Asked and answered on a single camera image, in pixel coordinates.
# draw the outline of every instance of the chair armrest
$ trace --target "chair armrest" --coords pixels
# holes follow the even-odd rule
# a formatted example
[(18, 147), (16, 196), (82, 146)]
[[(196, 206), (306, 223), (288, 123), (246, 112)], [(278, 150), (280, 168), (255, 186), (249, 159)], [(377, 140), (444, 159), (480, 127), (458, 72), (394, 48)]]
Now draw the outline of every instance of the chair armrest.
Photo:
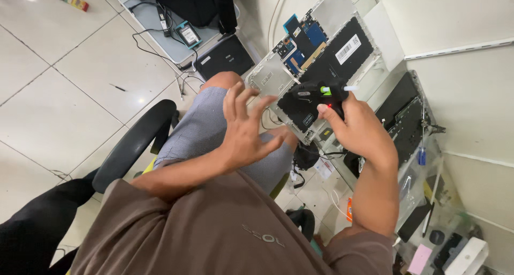
[(158, 141), (167, 138), (176, 110), (173, 101), (162, 100), (143, 114), (104, 160), (93, 180), (94, 189), (103, 194), (112, 181), (124, 177), (156, 136)]

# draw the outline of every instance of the brown t-shirt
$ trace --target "brown t-shirt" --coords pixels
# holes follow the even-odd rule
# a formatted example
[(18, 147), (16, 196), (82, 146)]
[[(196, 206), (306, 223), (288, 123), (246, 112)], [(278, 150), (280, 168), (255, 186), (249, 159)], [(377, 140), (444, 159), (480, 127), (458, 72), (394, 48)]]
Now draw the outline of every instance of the brown t-shirt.
[(363, 232), (332, 241), (323, 259), (243, 173), (220, 176), (173, 204), (112, 183), (72, 275), (392, 274), (392, 241)]

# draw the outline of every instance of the white wall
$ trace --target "white wall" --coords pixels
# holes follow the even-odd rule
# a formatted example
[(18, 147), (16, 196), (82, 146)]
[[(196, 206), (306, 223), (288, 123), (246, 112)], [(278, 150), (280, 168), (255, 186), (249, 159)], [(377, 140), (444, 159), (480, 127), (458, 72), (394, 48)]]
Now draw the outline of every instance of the white wall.
[[(251, 32), (263, 54), (277, 1), (236, 0), (248, 18), (241, 28)], [(304, 15), (315, 1), (285, 0), (274, 42), (284, 35), (285, 21), (293, 13)], [(406, 55), (514, 37), (514, 0), (378, 1)], [(409, 61), (407, 66), (418, 72), (437, 122), (448, 128), (443, 149), (514, 163), (514, 47)], [(445, 158), (467, 210), (514, 229), (514, 169)], [(494, 257), (487, 265), (514, 274), (513, 233), (485, 221), (480, 225)]]

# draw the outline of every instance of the pink paper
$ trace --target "pink paper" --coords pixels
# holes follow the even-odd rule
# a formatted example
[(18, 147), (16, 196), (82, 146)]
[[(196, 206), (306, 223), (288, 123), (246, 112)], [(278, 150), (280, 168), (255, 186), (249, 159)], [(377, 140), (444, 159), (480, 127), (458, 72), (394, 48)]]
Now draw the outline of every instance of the pink paper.
[(423, 268), (427, 264), (427, 260), (428, 257), (430, 257), (430, 254), (432, 254), (432, 249), (423, 244), (420, 244), (407, 271), (420, 275), (423, 271)]

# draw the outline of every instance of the gray checkered shorts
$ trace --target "gray checkered shorts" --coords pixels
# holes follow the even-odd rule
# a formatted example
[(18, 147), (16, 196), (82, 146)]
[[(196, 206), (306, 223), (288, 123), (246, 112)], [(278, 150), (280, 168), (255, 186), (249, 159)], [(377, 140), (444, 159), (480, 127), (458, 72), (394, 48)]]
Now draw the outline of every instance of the gray checkered shorts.
[[(193, 105), (160, 150), (154, 169), (163, 160), (190, 159), (221, 146), (227, 131), (227, 121), (223, 115), (225, 94), (226, 89), (211, 86), (194, 98)], [(272, 138), (273, 135), (260, 134), (260, 139), (264, 142)], [(291, 163), (292, 151), (284, 142), (278, 150), (264, 159), (241, 167), (240, 170), (269, 194), (284, 174), (289, 173)]]

